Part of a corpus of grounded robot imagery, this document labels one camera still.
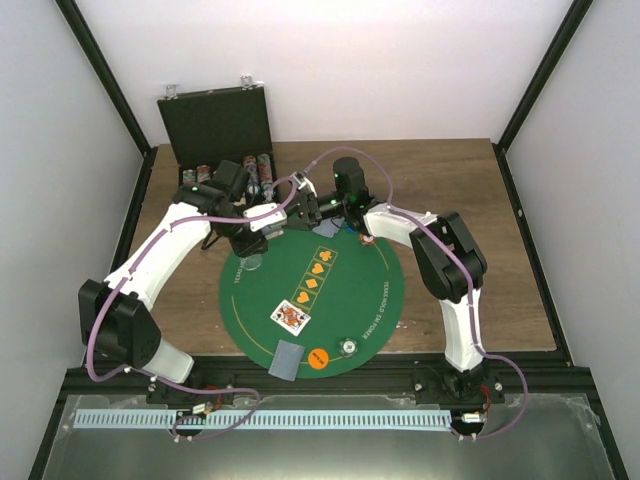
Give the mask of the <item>dealt card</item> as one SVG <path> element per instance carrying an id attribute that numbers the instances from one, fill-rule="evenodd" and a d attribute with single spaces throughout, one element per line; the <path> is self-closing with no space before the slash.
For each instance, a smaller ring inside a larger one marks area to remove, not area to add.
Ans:
<path id="1" fill-rule="evenodd" d="M 317 227 L 312 229 L 312 232 L 331 239 L 342 230 L 343 226 L 344 219 L 342 217 L 330 218 L 323 220 Z"/>
<path id="2" fill-rule="evenodd" d="M 294 381 L 297 378 L 305 347 L 299 344 L 280 340 L 268 369 L 268 373 L 285 381 Z"/>

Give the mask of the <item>blue patterned card deck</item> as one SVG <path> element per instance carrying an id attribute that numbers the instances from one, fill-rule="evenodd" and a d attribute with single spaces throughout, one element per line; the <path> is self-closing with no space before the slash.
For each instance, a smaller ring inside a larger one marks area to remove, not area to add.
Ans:
<path id="1" fill-rule="evenodd" d="M 284 233 L 285 223 L 279 222 L 267 225 L 261 229 L 261 233 L 265 237 L 266 240 L 271 240 L 276 238 Z"/>

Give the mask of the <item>clear acrylic dealer button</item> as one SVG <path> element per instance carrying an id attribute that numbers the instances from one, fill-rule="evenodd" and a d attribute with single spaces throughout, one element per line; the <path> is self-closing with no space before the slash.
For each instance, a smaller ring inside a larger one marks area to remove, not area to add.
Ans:
<path id="1" fill-rule="evenodd" d="M 246 271 L 254 271 L 261 267 L 263 262 L 263 256 L 261 254 L 254 254 L 244 258 L 241 262 L 241 266 Z"/>

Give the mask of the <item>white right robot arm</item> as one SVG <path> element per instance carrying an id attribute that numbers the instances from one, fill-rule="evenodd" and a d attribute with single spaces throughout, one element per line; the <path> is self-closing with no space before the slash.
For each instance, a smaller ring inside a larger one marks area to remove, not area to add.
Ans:
<path id="1" fill-rule="evenodd" d="M 410 248 L 427 291 L 439 301 L 445 327 L 442 389 L 458 403 L 478 395 L 486 376 L 478 306 L 487 262 L 456 212 L 436 215 L 400 209 L 373 196 L 353 157 L 333 164 L 335 190 L 316 193 L 307 169 L 291 175 L 295 196 L 286 207 L 288 224 L 311 229 L 341 217 L 356 232 Z"/>

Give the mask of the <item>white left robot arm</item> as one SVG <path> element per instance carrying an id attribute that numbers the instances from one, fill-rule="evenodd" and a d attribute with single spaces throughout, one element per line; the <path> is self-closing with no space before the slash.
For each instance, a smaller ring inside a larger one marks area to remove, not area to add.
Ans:
<path id="1" fill-rule="evenodd" d="M 211 232 L 230 240 L 239 257 L 266 249 L 263 234 L 282 226 L 296 190 L 281 203 L 240 209 L 236 193 L 244 190 L 245 170 L 223 162 L 211 184 L 185 182 L 176 191 L 160 223 L 134 254 L 103 281 L 86 281 L 78 293 L 81 332 L 89 378 L 104 382 L 137 371 L 169 384 L 181 403 L 196 402 L 203 377 L 192 371 L 194 358 L 165 340 L 151 312 L 163 287 L 186 256 Z"/>

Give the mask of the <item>orange small blind button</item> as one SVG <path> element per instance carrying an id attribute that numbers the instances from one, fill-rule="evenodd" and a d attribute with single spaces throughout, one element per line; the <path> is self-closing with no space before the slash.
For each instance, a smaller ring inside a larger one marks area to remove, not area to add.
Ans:
<path id="1" fill-rule="evenodd" d="M 314 348 L 308 354 L 307 363 L 314 370 L 323 370 L 330 363 L 329 353 L 323 348 Z"/>

